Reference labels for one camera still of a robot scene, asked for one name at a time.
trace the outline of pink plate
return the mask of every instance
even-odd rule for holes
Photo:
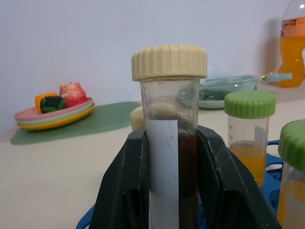
[[[81,109],[91,102],[92,102],[92,98],[87,97],[87,101],[82,104],[78,104],[73,107],[65,108],[65,109],[50,112],[50,113],[44,113],[44,114],[37,113],[36,108],[32,107],[32,108],[18,112],[17,114],[14,115],[14,118],[16,121],[37,121],[37,120],[41,120],[41,119],[45,119],[45,118],[53,118],[58,115],[63,115],[63,114]]]

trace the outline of plastic bottle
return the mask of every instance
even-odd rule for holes
[[[192,45],[162,45],[132,56],[148,139],[150,228],[198,229],[199,81],[207,57]]]
[[[304,79],[305,0],[292,0],[283,16],[280,49],[280,73],[292,73],[292,80],[278,83],[280,87],[299,87]]]
[[[286,124],[278,152],[284,160],[277,219],[283,229],[305,228],[305,120]]]
[[[228,118],[228,145],[250,170],[259,187],[264,184],[269,117],[276,97],[263,91],[232,92],[224,98]]]

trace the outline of ribbed bottle cap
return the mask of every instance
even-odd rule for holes
[[[305,172],[305,120],[290,122],[282,128],[278,152],[289,165]]]
[[[236,118],[267,118],[275,113],[276,96],[263,91],[232,92],[224,98],[224,111]]]
[[[132,55],[133,81],[160,76],[206,78],[205,50],[193,45],[170,44],[142,49]]]

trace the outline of green screw cap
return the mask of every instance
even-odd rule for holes
[[[305,172],[305,119],[282,128],[278,152],[289,165]]]
[[[267,118],[275,113],[276,96],[263,91],[232,92],[224,98],[224,111],[236,118]]]

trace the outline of toy fruit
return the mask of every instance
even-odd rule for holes
[[[40,102],[42,113],[58,111],[64,108],[66,108],[66,103],[60,96],[46,96]]]
[[[86,92],[81,88],[79,83],[62,85],[59,95],[66,102],[66,107],[72,107],[86,102]]]
[[[41,100],[46,97],[46,96],[57,96],[57,94],[55,92],[49,92],[49,93],[45,93],[45,94],[40,94],[38,96],[35,97],[35,107],[36,107],[36,111],[41,114],[41,109],[40,109],[40,102]]]

